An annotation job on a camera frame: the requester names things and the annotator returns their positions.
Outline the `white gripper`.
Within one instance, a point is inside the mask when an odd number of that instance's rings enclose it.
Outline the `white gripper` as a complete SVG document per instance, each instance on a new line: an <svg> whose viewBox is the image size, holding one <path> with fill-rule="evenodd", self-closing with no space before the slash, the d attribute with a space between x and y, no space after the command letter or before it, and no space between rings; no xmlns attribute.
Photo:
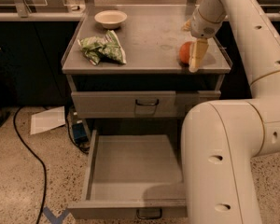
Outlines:
<svg viewBox="0 0 280 224"><path fill-rule="evenodd" d="M190 31L191 35L197 38L189 48L189 70L191 73L198 71L203 57L208 50L207 39L215 36L225 17L225 10L211 16L210 14L202 14L202 12L196 8L190 20L187 20L183 24L182 30L185 32Z"/></svg>

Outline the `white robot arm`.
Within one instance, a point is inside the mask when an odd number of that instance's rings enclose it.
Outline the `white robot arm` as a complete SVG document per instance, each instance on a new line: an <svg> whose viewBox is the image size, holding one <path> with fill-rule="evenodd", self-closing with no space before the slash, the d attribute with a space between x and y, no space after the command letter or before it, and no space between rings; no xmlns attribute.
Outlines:
<svg viewBox="0 0 280 224"><path fill-rule="evenodd" d="M202 0L190 19L197 66L209 34L230 23L251 98L194 106L181 132L190 224L262 224L250 161L280 151L280 35L257 0Z"/></svg>

